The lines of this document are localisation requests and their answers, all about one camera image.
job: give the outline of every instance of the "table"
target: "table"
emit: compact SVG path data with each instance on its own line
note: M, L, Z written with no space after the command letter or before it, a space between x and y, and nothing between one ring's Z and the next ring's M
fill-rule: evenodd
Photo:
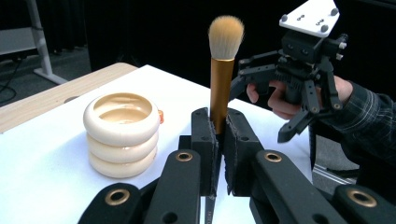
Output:
M156 159L135 177L106 177L88 162L82 114L94 98L111 91L141 94L164 113ZM75 95L80 96L64 104ZM77 223L104 187L117 182L144 187L161 175L179 136L191 134L191 112L209 107L209 99L210 89L186 79L149 65L135 69L116 63L0 108L0 223ZM264 148L285 153L312 180L307 131L278 144L277 132L285 120L239 100L229 107L245 114ZM248 200L227 195L222 164L214 223L253 223Z

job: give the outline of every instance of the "plaid shirt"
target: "plaid shirt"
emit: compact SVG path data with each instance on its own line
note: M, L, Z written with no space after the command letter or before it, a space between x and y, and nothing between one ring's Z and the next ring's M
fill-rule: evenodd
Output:
M340 114L323 122L347 141L396 167L396 104L385 94L352 85L353 92Z

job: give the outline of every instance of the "brush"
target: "brush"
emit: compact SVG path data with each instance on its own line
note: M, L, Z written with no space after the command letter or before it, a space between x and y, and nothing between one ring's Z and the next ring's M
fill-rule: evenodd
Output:
M216 134L224 131L233 62L244 37L244 24L233 16L215 18L208 31L212 56L210 69L210 119Z

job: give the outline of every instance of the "gold ferrule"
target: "gold ferrule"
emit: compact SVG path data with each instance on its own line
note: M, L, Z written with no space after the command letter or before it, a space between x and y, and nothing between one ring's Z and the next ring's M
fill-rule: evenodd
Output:
M233 77L232 60L216 60L212 58L210 71L210 120L216 134L224 132L225 119L228 111L231 79Z

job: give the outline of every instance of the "black cable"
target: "black cable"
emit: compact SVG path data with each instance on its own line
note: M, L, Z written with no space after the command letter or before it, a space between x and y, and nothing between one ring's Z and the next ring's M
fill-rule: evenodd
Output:
M17 74L18 68L20 67L21 63L22 63L22 59L19 59L19 60L18 60L18 63L17 63L17 66L15 67L14 72L11 74L11 77L8 79L6 85L0 85L0 87L1 87L0 93L3 92L4 90L9 90L9 91L11 91L11 94L12 94L10 97L8 97L8 99L0 101L0 104L5 103L5 102L8 102L8 101L14 99L15 96L17 95L17 92L16 92L14 89L12 89L11 87L9 87L8 85L9 85L9 82L10 82L10 81L15 77L15 75Z

